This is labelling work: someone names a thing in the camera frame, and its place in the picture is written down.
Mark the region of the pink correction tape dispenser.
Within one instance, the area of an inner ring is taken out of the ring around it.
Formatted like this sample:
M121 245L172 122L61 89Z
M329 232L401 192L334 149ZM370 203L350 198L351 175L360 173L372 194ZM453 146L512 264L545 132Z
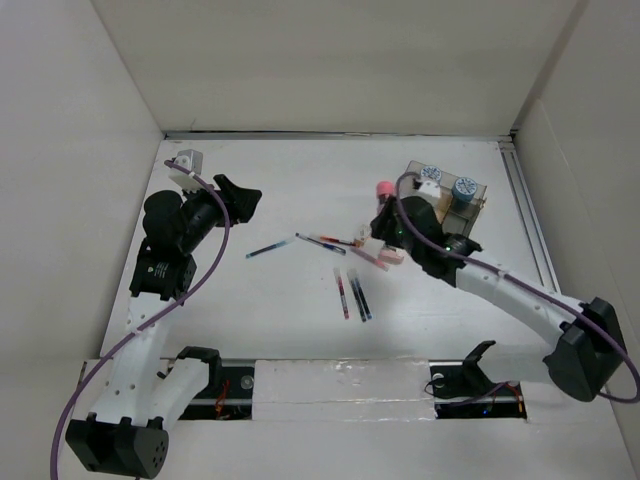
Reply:
M404 261L404 255L397 249L384 245L378 253L378 259L389 265L400 265Z

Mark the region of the small white eraser box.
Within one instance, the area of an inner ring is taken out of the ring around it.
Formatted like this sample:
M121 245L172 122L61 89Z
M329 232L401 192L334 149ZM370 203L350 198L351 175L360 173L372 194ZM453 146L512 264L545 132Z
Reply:
M371 227L369 224L362 224L358 227L354 242L358 247L362 247L371 237Z

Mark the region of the blue jar with splash label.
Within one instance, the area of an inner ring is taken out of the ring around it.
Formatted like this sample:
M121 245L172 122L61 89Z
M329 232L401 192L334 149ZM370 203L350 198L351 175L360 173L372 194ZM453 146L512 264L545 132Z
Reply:
M435 165L425 165L419 172L421 183L432 183L439 185L442 179L442 170Z

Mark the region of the pink pen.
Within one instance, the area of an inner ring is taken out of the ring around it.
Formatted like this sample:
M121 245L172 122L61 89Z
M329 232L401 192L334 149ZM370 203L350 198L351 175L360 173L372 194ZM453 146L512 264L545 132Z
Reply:
M367 253L366 251L357 248L357 247L351 247L350 251L352 253L354 253L356 256L358 256L359 258L371 263L372 265L384 270L384 271L388 271L389 270L389 266L384 263L383 261L379 260L377 257L374 257L373 255Z

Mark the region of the blue ballpoint pen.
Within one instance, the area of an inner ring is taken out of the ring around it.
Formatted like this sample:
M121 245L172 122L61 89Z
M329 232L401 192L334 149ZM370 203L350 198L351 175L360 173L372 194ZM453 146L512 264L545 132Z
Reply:
M300 240L303 240L305 242L314 244L314 245L319 246L319 247L321 247L321 248L323 248L325 250L332 251L332 252L337 253L337 254L339 254L341 256L345 256L346 255L346 250L344 248L342 248L342 247L337 246L337 245L334 245L334 244L331 244L331 243L327 243L327 242L323 242L323 241L308 237L308 236L303 235L303 234L301 234L299 232L296 232L295 236Z

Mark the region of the red gel pen orange tip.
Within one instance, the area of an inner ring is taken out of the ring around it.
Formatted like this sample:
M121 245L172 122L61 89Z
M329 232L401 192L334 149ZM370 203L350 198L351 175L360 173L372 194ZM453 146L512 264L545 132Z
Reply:
M347 241L347 240L342 240L339 238L334 238L329 236L320 236L319 238L322 242L327 242L335 245L342 245L342 246L349 246L349 247L357 246L357 243L355 241Z

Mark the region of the dark blue gel pen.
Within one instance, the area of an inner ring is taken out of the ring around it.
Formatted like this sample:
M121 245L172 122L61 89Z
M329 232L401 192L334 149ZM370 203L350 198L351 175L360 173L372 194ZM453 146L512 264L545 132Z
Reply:
M365 299L364 292L358 279L356 270L349 269L347 271L347 277L358 306L361 321L365 323L372 318L372 314Z

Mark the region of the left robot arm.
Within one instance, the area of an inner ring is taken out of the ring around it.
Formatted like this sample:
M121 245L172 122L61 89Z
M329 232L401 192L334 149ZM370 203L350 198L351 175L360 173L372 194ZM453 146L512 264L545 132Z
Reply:
M228 235L248 222L262 193L223 174L210 184L194 174L188 179L191 186L180 192L161 190L144 202L125 336L100 361L112 365L103 393L86 418L68 424L65 441L90 472L156 478L169 432L189 403L222 387L216 349L187 346L165 377L157 369L175 310L204 284L194 278L194 250L212 229Z

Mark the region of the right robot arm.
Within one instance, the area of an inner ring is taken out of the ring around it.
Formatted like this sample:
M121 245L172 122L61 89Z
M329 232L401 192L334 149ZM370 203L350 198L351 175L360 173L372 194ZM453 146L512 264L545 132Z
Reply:
M444 232L426 199L381 198L370 229L374 239L403 250L427 276L489 302L542 338L549 350L530 364L571 398L590 402L602 395L621 365L639 374L609 302L580 301L517 278L477 242Z

